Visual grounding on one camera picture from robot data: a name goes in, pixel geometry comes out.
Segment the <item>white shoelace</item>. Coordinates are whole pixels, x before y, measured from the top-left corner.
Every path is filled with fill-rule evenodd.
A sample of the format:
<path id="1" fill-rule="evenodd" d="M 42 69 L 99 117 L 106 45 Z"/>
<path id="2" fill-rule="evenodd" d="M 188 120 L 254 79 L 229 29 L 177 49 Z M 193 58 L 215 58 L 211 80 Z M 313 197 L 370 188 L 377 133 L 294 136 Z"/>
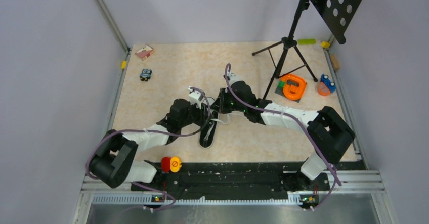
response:
<path id="1" fill-rule="evenodd" d="M 230 122 L 231 122 L 231 118 L 228 114 L 222 115 L 220 118 L 219 118 L 219 115 L 217 115 L 216 117 L 213 117 L 208 124 L 206 133 L 201 139 L 202 142 L 206 145 L 212 144 L 214 139 L 214 131 L 216 129 L 217 124 L 220 123 L 222 125 L 227 125 Z"/>

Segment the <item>black white canvas sneaker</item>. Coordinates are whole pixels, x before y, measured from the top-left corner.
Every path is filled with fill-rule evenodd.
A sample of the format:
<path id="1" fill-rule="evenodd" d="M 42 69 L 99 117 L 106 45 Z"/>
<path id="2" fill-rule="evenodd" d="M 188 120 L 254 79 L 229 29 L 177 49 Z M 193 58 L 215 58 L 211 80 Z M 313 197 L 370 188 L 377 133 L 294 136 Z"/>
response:
<path id="1" fill-rule="evenodd" d="M 215 119 L 218 119 L 218 112 L 215 109 L 211 110 L 212 118 L 208 125 L 200 132 L 199 145 L 203 149 L 208 149 L 213 144 L 214 133 L 217 126 Z"/>

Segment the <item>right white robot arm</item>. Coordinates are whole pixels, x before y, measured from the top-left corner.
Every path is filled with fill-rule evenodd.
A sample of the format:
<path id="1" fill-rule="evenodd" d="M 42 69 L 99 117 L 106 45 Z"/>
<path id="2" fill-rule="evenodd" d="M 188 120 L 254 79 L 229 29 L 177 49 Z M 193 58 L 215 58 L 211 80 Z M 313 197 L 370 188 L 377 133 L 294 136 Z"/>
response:
<path id="1" fill-rule="evenodd" d="M 321 110 L 302 110 L 282 106 L 258 98 L 244 81 L 221 88 L 210 105 L 222 114 L 237 111 L 253 123 L 302 132 L 314 148 L 296 176 L 298 186 L 304 190 L 311 189 L 323 171 L 333 171 L 356 138 L 355 132 L 334 108 L 324 106 Z"/>

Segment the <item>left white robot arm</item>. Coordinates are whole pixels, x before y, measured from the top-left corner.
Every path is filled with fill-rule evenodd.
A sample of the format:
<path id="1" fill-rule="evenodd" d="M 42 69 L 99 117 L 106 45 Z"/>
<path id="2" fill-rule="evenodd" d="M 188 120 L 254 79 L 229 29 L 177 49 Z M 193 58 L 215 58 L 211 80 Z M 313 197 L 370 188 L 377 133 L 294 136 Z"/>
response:
<path id="1" fill-rule="evenodd" d="M 150 190 L 159 189 L 162 176 L 158 169 L 148 162 L 136 162 L 136 154 L 207 129 L 214 102 L 212 98 L 176 99 L 166 116 L 149 128 L 107 131 L 85 164 L 87 176 L 113 189 L 124 182 L 143 182 Z"/>

